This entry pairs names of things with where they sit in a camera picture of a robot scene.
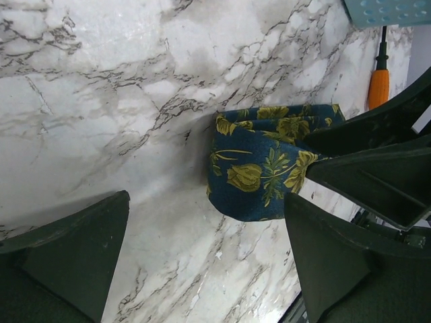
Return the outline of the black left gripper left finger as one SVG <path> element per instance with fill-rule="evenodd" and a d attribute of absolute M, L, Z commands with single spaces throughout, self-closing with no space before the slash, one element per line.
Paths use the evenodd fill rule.
<path fill-rule="evenodd" d="M 2 322 L 100 322 L 123 244 L 129 193 L 1 241 Z"/>

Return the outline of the blue yellow floral tie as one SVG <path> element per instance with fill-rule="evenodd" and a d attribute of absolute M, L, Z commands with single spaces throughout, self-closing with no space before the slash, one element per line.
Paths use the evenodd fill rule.
<path fill-rule="evenodd" d="M 284 216 L 284 196 L 300 191 L 307 168 L 326 159 L 304 138 L 345 120 L 339 105 L 263 106 L 219 113 L 209 154 L 207 196 L 225 216 Z"/>

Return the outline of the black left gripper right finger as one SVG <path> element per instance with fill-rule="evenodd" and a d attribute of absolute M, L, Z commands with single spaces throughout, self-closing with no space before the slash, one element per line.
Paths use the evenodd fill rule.
<path fill-rule="evenodd" d="M 429 322 L 430 230 L 340 219 L 297 194 L 285 219 L 310 322 Z"/>

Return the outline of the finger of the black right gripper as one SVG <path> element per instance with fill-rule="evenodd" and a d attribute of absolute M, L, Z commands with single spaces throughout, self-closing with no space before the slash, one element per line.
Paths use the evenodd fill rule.
<path fill-rule="evenodd" d="M 407 231 L 430 220 L 430 147 L 387 146 L 319 161 L 306 177 Z"/>
<path fill-rule="evenodd" d="M 430 70 L 382 106 L 304 138 L 306 147 L 334 157 L 404 143 L 430 134 L 412 126 L 430 106 Z"/>

